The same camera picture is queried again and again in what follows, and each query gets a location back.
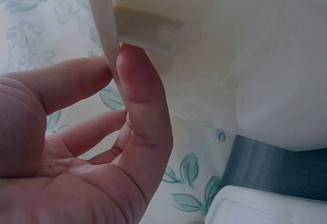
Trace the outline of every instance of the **translucent plastic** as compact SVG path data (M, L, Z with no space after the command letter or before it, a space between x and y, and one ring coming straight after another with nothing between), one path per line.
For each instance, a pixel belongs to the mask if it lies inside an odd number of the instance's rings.
M173 115L291 150L327 146L327 0L112 2L185 22L170 56L149 52Z

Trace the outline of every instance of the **hand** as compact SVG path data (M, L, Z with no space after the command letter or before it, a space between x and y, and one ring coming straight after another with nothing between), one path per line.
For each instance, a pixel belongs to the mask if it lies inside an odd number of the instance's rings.
M0 77L0 223L138 223L172 145L165 91L142 49L123 45L117 70L128 111L45 136L46 116L104 88L104 57ZM121 129L114 146L76 158Z

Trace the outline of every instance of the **gray strip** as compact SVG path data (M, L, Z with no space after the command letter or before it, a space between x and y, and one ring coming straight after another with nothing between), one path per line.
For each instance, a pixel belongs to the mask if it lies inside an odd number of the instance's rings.
M222 184L327 201L327 149L292 152L237 136Z

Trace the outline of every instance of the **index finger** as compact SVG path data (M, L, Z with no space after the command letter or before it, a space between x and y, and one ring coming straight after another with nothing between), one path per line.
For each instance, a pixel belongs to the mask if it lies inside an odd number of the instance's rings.
M111 80L103 56L68 60L47 68L5 76L25 85L42 103L47 115L88 98Z
M157 71L140 48L123 45L117 70L133 135L116 164L129 175L149 203L173 147L165 90Z

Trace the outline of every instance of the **white plastic container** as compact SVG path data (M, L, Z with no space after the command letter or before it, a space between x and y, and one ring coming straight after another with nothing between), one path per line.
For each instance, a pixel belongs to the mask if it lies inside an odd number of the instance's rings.
M327 147L327 0L89 1L118 88L123 41L150 51L173 115L295 151Z
M216 195L205 224L325 224L327 203L226 186Z

